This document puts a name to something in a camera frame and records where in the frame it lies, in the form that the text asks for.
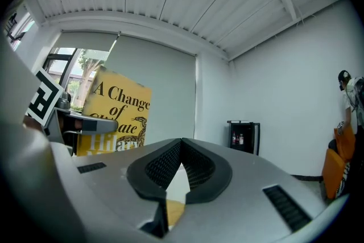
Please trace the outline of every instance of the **vent slot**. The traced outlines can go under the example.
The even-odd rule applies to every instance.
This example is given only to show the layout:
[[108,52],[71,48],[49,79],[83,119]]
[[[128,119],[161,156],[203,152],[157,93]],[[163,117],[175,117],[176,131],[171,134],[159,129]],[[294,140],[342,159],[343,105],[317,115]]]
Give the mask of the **vent slot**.
[[282,187],[268,187],[263,189],[263,192],[272,202],[291,231],[295,232],[311,221],[309,216],[291,199]]
[[104,168],[104,167],[106,167],[105,164],[103,164],[102,162],[98,162],[98,163],[95,163],[95,164],[80,166],[77,169],[82,174],[82,173],[98,170],[98,169],[101,169],[101,168]]

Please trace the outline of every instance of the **orange chair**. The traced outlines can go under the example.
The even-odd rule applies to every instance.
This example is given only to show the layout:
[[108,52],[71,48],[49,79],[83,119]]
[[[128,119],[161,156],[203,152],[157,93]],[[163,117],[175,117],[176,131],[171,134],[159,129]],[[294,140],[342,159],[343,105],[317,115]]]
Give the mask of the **orange chair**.
[[334,135],[338,154],[334,150],[328,149],[324,168],[322,169],[326,195],[329,199],[335,198],[336,190],[340,186],[344,174],[345,165],[350,162],[355,149],[355,135],[351,127],[348,127],[342,135],[338,135],[337,129],[334,129]]

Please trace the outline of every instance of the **mini fridge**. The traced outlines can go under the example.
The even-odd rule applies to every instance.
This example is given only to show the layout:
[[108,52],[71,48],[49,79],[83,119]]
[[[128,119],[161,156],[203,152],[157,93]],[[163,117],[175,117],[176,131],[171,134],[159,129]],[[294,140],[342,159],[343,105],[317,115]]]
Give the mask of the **mini fridge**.
[[[227,121],[229,127],[229,143],[230,148],[259,155],[260,142],[260,123],[249,121]],[[239,142],[240,134],[243,136],[243,142]]]

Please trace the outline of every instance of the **yellow book cover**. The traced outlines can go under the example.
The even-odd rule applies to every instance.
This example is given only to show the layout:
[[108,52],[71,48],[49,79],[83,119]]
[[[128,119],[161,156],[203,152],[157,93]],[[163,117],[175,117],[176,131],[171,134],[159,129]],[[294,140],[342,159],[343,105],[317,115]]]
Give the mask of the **yellow book cover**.
[[82,113],[117,120],[113,133],[79,135],[77,156],[110,153],[144,146],[152,90],[100,66]]

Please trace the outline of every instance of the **bottle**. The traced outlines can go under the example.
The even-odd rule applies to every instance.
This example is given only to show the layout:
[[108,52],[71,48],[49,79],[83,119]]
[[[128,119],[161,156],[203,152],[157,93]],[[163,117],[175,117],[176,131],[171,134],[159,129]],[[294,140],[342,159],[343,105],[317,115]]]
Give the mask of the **bottle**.
[[243,136],[243,134],[240,134],[239,145],[244,145],[244,136]]

